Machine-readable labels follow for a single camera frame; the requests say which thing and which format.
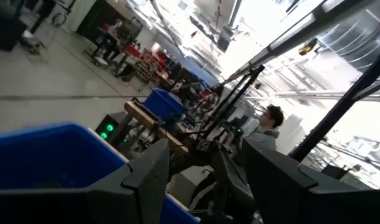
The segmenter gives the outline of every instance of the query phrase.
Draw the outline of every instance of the green indicator light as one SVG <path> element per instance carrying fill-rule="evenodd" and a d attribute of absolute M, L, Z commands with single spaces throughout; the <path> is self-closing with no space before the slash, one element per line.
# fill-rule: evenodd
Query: green indicator light
<path fill-rule="evenodd" d="M 114 131 L 114 126 L 112 126 L 112 124 L 107 125 L 107 130 Z"/>
<path fill-rule="evenodd" d="M 106 139 L 106 138 L 108 137 L 106 133 L 101 133 L 100 136 L 101 136 L 101 138 L 103 138 L 103 139 Z"/>

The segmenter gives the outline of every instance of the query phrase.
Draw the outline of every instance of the concrete floor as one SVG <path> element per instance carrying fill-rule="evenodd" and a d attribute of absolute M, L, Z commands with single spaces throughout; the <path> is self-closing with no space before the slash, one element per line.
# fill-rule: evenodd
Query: concrete floor
<path fill-rule="evenodd" d="M 33 19 L 25 17 L 26 23 Z M 96 128 L 108 113 L 122 111 L 133 96 L 147 96 L 150 88 L 133 79 L 128 85 L 98 68 L 83 54 L 92 45 L 76 34 L 44 24 L 36 33 L 47 46 L 40 57 L 20 46 L 0 51 L 0 132 L 59 121 L 75 121 Z M 15 100 L 6 96 L 110 96 L 83 100 Z"/>

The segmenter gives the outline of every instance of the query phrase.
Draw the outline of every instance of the dark hair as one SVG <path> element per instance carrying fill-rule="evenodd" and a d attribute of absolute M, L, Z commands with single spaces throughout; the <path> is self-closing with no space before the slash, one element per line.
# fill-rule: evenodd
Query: dark hair
<path fill-rule="evenodd" d="M 224 90 L 225 90 L 225 86 L 223 86 L 222 84 L 216 85 L 213 87 L 213 92 L 216 93 L 220 98 Z"/>
<path fill-rule="evenodd" d="M 279 106 L 269 105 L 267 110 L 270 114 L 270 119 L 274 120 L 273 128 L 281 126 L 284 122 L 284 114 Z"/>

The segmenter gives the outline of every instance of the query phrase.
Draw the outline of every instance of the workbench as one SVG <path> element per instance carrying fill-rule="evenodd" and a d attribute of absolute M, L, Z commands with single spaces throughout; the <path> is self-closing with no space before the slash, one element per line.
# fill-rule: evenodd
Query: workbench
<path fill-rule="evenodd" d="M 147 115 L 140 107 L 134 102 L 128 101 L 125 103 L 124 108 L 129 116 L 138 120 L 146 129 L 152 129 L 155 125 L 155 120 Z M 157 138 L 167 138 L 171 143 L 171 150 L 175 153 L 184 155 L 188 152 L 188 148 L 183 146 L 183 143 L 171 135 L 164 128 L 158 128 L 155 132 Z"/>

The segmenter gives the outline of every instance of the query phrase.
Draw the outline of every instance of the blue crate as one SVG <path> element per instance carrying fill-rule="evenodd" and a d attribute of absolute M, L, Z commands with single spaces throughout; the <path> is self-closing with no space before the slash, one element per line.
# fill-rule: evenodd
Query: blue crate
<path fill-rule="evenodd" d="M 0 134 L 0 190 L 87 187 L 124 164 L 116 151 L 75 123 Z M 165 197 L 160 224 L 176 223 L 198 222 Z"/>
<path fill-rule="evenodd" d="M 165 90 L 153 88 L 143 105 L 154 115 L 165 121 L 170 116 L 183 114 L 185 108 L 179 100 L 169 95 Z"/>

